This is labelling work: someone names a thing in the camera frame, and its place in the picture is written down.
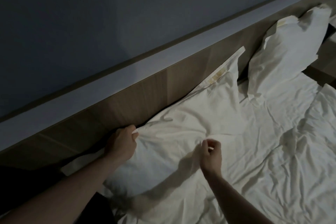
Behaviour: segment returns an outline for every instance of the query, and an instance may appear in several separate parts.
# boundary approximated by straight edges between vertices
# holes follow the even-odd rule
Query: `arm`
[[[138,133],[132,134],[134,130],[134,125],[118,129],[108,140],[102,158],[12,210],[0,224],[72,224],[107,176],[133,156],[138,136]]]
[[[221,175],[221,143],[212,139],[202,142],[200,167],[229,224],[272,224],[242,197]]]

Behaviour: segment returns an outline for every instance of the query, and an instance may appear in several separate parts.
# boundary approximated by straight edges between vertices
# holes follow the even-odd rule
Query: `forearm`
[[[229,224],[272,224],[221,176],[212,175],[207,180]]]
[[[97,159],[7,214],[0,223],[73,223],[118,160]]]

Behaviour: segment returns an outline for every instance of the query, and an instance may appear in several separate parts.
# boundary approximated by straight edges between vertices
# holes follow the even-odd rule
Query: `bed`
[[[100,191],[126,210],[119,223],[226,223],[199,170],[205,138],[221,142],[223,177],[274,223],[333,223],[336,90],[301,73],[317,59],[329,16],[321,5],[279,20],[250,61],[249,80],[237,83],[241,47],[138,128],[134,156]]]

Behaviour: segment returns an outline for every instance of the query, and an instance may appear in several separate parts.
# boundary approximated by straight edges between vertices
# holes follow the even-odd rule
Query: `pillowcase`
[[[173,221],[174,214],[199,218],[195,211],[201,214],[208,193],[199,170],[200,143],[206,138],[234,140],[244,131],[237,88],[237,61],[244,51],[241,47],[185,98],[137,129],[134,155],[104,186],[138,218],[153,223]],[[70,175],[102,154],[81,156],[62,172]],[[197,203],[188,200],[196,191]]]
[[[279,20],[264,36],[261,49],[249,63],[248,98],[261,104],[264,95],[277,84],[289,80],[317,59],[326,34],[331,9],[323,4],[300,19],[289,16]]]

